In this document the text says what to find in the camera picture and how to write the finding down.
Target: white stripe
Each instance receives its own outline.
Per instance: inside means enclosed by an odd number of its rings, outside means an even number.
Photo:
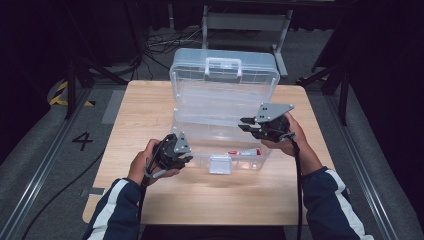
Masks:
[[[102,211],[97,216],[96,221],[94,222],[94,230],[88,239],[103,239],[107,230],[107,222],[115,210],[118,195],[127,183],[128,181],[121,179],[115,184],[112,191],[110,192],[109,198],[107,199],[106,206],[102,209]]]
[[[335,192],[335,194],[336,194],[337,200],[340,203],[342,211],[345,214],[347,221],[349,222],[349,226],[353,229],[353,231],[355,231],[356,235],[358,235],[360,239],[364,239],[364,240],[374,239],[373,236],[371,235],[365,235],[364,225],[362,224],[361,220],[359,220],[358,216],[356,216],[350,203],[342,195],[342,192],[346,188],[346,185],[343,183],[340,176],[333,170],[327,170],[325,172],[330,174],[337,183],[338,189]]]

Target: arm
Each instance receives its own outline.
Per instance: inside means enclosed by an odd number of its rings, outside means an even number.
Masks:
[[[140,227],[138,204],[143,204],[147,189],[141,186],[144,167],[158,143],[159,140],[150,140],[146,149],[132,161],[128,177],[113,182],[111,189],[97,203],[83,239],[137,239]],[[162,177],[172,177],[178,173],[178,169],[171,169]],[[149,185],[156,181],[151,179]]]
[[[290,113],[285,116],[290,122],[290,130],[296,134],[294,140],[300,148],[304,205],[308,209],[306,218],[314,239],[373,239],[365,235],[362,222],[346,198],[346,186],[339,175],[322,166],[299,123]],[[262,143],[294,156],[289,141],[274,143],[262,140]]]

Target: dark background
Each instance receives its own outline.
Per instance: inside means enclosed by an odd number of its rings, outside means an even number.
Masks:
[[[139,44],[148,27],[169,27],[166,4],[125,2]],[[70,49],[103,66],[128,63],[136,53],[120,1],[0,4],[2,163],[50,109],[47,93],[63,78]],[[424,6],[400,0],[358,1],[354,6],[358,9],[343,18],[340,12],[323,17],[322,12],[296,11],[291,28],[336,29],[316,66],[346,64],[373,132],[423,226],[424,28],[419,24]],[[175,29],[199,25],[202,11],[197,5],[175,5]]]

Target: floor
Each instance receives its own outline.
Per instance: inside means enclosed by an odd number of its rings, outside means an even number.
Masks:
[[[188,29],[180,38],[180,44],[200,48],[200,38],[195,31]],[[172,65],[174,50],[172,46],[161,48],[165,46],[161,42],[175,38],[173,33],[169,29],[150,33],[162,37],[160,41],[158,37],[150,38],[149,44],[157,50],[153,56],[163,66],[145,57],[137,71],[121,77],[169,81],[167,68]],[[289,31],[282,51],[289,76],[281,79],[280,84],[292,85],[296,79],[311,75],[311,68],[331,33]],[[211,35],[209,47],[269,51],[272,39],[267,33],[217,32]],[[59,80],[46,96],[47,101],[61,82]],[[349,92],[348,126],[343,127],[335,114],[337,93],[323,96],[319,91],[321,84],[308,86],[307,94],[336,170],[351,190],[352,206],[366,232],[375,239],[424,239],[415,212],[387,165],[354,92]],[[26,231],[26,239],[81,238],[87,226],[82,221],[82,212],[88,191],[124,91],[125,86],[98,78],[92,89],[79,89],[81,107],[73,118],[65,121],[66,106],[53,105],[16,146],[0,166],[0,226],[3,229],[0,239],[23,239]],[[83,106],[85,101],[95,101],[95,106]],[[85,145],[75,141],[86,136],[93,141]],[[287,239],[295,238],[296,226],[287,226],[285,230]],[[303,239],[312,239],[307,226],[303,228]]]

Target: container handle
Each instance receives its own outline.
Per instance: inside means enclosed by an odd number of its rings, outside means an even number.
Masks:
[[[241,80],[241,60],[234,58],[206,58],[205,77],[208,79],[237,79]]]

